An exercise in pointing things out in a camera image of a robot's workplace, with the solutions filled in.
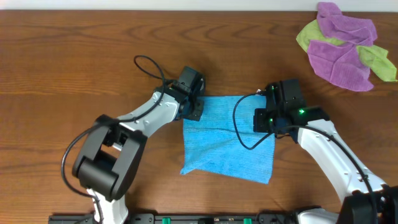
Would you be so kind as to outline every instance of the blue towel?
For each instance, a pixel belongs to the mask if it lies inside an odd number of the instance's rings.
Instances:
[[[204,96],[200,121],[184,120],[185,164],[181,174],[194,169],[268,184],[272,174],[275,137],[253,150],[236,137],[232,112],[241,96]],[[265,133],[253,131],[254,109],[265,108],[265,96],[249,96],[236,109],[236,125],[245,145],[252,146]]]

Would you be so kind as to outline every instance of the wooden tabletop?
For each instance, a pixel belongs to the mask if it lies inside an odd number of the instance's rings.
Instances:
[[[398,14],[372,19],[378,46],[398,65]],[[169,78],[189,65],[206,75],[206,94],[244,95],[298,78],[308,105],[321,105],[356,155],[398,185],[398,83],[371,74],[355,93],[317,77],[296,35],[316,12],[0,12],[0,223],[45,223],[53,213],[88,213],[92,202],[60,176],[69,142],[101,114],[117,117],[146,102],[158,80],[133,56],[151,56]],[[67,162],[68,178],[81,143]],[[126,195],[132,211],[257,213],[321,205],[338,212],[337,194],[311,156],[278,140],[268,185],[193,171],[184,162],[182,122],[149,140]]]

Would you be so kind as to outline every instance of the cloth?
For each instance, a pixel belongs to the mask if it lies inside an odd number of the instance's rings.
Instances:
[[[334,37],[363,46],[372,46],[377,39],[372,20],[343,16],[333,2],[318,3],[317,21],[325,37]]]
[[[320,40],[331,43],[333,45],[341,45],[345,43],[336,38],[326,38],[318,25],[318,21],[314,20],[307,24],[297,35],[296,41],[305,52],[311,40]],[[359,59],[361,62],[372,69],[372,71],[385,82],[396,82],[397,68],[387,59],[388,51],[376,45],[371,47],[356,46]]]
[[[369,91],[373,88],[368,80],[370,69],[361,63],[353,44],[335,46],[311,40],[307,53],[315,74],[330,83],[353,91]]]
[[[232,112],[241,96],[204,96],[200,121],[184,120],[185,164],[181,174],[204,170],[268,184],[272,174],[275,137],[270,136],[253,150],[238,141]],[[264,96],[249,96],[236,109],[236,125],[243,142],[252,146],[265,133],[253,132],[254,109],[265,108]]]

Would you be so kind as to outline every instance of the green cloth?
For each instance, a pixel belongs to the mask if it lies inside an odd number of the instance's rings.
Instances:
[[[317,20],[307,24],[297,35],[296,40],[305,52],[307,52],[311,40],[325,41],[333,45],[341,45],[344,43],[344,41],[336,38],[324,37]],[[385,82],[398,81],[396,80],[397,68],[387,59],[388,51],[386,49],[376,45],[371,47],[357,45],[356,50],[358,51],[361,62],[370,67],[381,80]]]

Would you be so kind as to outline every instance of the white wall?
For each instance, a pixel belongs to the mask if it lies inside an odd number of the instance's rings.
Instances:
[[[316,11],[318,0],[0,0],[0,9]],[[334,0],[342,11],[398,12],[398,0]]]

